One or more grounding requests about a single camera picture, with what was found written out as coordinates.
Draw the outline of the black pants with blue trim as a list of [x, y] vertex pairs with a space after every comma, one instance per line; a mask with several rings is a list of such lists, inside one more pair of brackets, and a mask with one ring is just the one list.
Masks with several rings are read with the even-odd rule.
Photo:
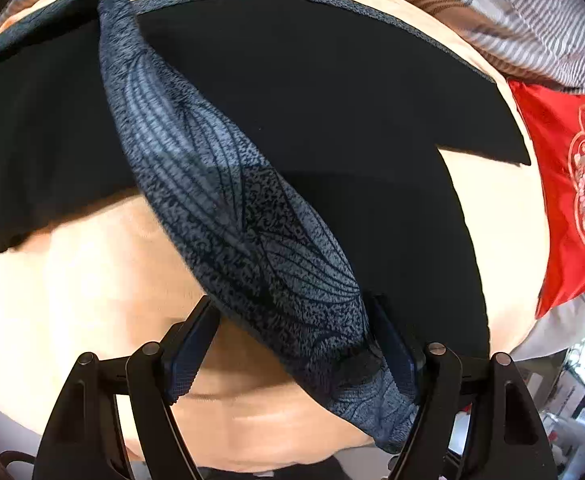
[[0, 35], [0, 252], [137, 188], [204, 290], [395, 452], [391, 330], [489, 345], [443, 150], [524, 169], [497, 85], [353, 0], [58, 0]]

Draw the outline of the red embroidered pillow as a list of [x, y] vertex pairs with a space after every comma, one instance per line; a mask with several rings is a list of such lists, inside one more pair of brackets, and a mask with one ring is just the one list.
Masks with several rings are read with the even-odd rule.
[[585, 292], [585, 94], [508, 84], [533, 144], [549, 226], [541, 318]]

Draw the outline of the peach blanket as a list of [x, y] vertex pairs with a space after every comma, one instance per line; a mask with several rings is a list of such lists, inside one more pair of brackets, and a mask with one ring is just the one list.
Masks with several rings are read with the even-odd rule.
[[[309, 84], [290, 102], [345, 117], [365, 98], [399, 113], [385, 148], [362, 136], [358, 159], [388, 178], [411, 162], [406, 129], [444, 115], [470, 148], [440, 140], [442, 162], [463, 211], [481, 278], [483, 303], [461, 298], [443, 249], [417, 252], [394, 271], [408, 322], [465, 352], [510, 350], [529, 331], [548, 254], [548, 226], [534, 157], [507, 162], [490, 141], [529, 138], [505, 77], [456, 32], [406, 0], [350, 0], [393, 18], [389, 39], [349, 29], [329, 41], [302, 18], [299, 44], [257, 48], [242, 61], [235, 46], [197, 38], [204, 73], [261, 68], [291, 76], [294, 65], [370, 84]], [[87, 349], [111, 358], [162, 334], [201, 297], [192, 272], [133, 188], [112, 136], [94, 44], [72, 39], [59, 60], [31, 65], [14, 53], [0, 76], [0, 411], [41, 431], [71, 359]], [[319, 406], [248, 330], [223, 321], [194, 392], [176, 420], [199, 463], [257, 471], [311, 463], [368, 443], [362, 430]]]

